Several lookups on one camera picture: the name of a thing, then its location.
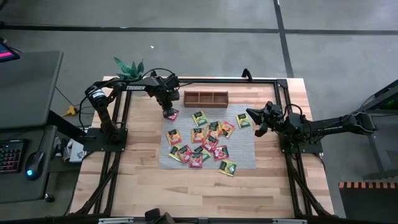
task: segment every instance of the gray mat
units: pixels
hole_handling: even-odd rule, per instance
[[[256,157],[254,155],[254,134],[250,127],[239,128],[235,116],[245,113],[247,105],[229,105],[228,108],[185,108],[181,102],[174,103],[174,108],[180,113],[175,121],[164,119],[162,129],[162,143],[159,156],[159,167],[161,169],[189,169],[188,163],[183,164],[168,156],[170,145],[166,137],[166,132],[178,129],[180,131],[182,142],[178,145],[189,145],[191,150],[200,146],[200,143],[193,144],[191,142],[191,129],[196,128],[193,122],[192,114],[203,110],[209,122],[228,121],[235,125],[235,130],[227,139],[224,136],[219,137],[218,146],[227,145],[229,152],[229,160],[236,162],[238,169],[255,169]],[[203,169],[218,169],[220,161],[215,161],[214,157],[207,159],[203,163]]]

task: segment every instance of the concrete floor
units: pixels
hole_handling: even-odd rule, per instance
[[[286,29],[398,29],[398,2],[394,0],[279,3]],[[273,0],[13,0],[0,12],[0,21],[66,26],[278,28]],[[112,56],[127,62],[144,59],[146,68],[166,67],[185,76],[238,77],[244,68],[255,77],[287,76],[279,34],[0,30],[0,36],[23,52],[62,50],[57,86],[74,103],[90,84],[118,71]],[[397,78],[396,35],[288,34],[286,39],[294,77],[305,80],[314,119],[348,114]],[[63,113],[67,106],[56,93],[52,109]],[[85,117],[84,123],[90,123],[90,119]],[[335,213],[344,217],[338,182],[362,181],[364,174],[376,171],[376,163],[364,136],[337,134],[326,137],[322,144]],[[59,203],[62,205],[38,211],[35,217],[63,215],[68,200]]]

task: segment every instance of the wooden table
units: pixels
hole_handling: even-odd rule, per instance
[[[312,119],[303,79],[289,78],[287,81],[291,102],[301,106],[307,118]],[[263,108],[267,101],[275,102],[272,85],[241,83],[192,84],[180,90],[181,100],[184,90],[214,91],[215,86],[217,91],[229,92],[230,104]],[[108,107],[110,113],[113,112],[112,108],[113,105]],[[220,174],[217,170],[165,170],[158,168],[160,138],[164,134],[162,119],[162,110],[155,98],[149,98],[146,93],[132,94],[127,120],[129,135],[126,150],[121,156],[112,216],[143,217],[146,211],[156,207],[173,217],[294,216],[285,158],[280,152],[275,133],[269,131],[261,138],[254,138],[256,169],[239,170],[238,165],[234,177]],[[93,126],[100,126],[97,114]],[[97,187],[103,157],[103,152],[94,152],[83,161],[71,212],[78,210]],[[303,154],[303,164],[309,189],[324,208],[333,213],[321,162],[312,154]],[[104,193],[103,207],[107,191]],[[300,208],[305,211],[301,190],[298,190],[298,197]]]

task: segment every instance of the wooden tray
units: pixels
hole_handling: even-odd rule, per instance
[[[227,108],[227,91],[184,91],[184,106],[198,108]]]

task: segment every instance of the keyboard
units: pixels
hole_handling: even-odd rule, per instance
[[[21,171],[22,156],[26,145],[26,139],[0,141],[0,174]]]

